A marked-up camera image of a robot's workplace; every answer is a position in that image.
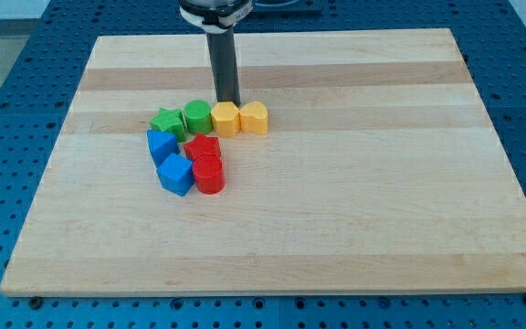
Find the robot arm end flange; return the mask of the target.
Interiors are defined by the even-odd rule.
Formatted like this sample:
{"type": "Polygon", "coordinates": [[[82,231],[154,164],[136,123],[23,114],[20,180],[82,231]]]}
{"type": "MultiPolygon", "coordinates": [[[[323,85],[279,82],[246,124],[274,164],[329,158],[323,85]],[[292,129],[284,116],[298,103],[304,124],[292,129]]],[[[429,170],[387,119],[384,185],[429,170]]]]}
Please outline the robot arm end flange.
{"type": "Polygon", "coordinates": [[[207,34],[223,34],[254,8],[253,0],[179,0],[182,18],[207,34]]]}

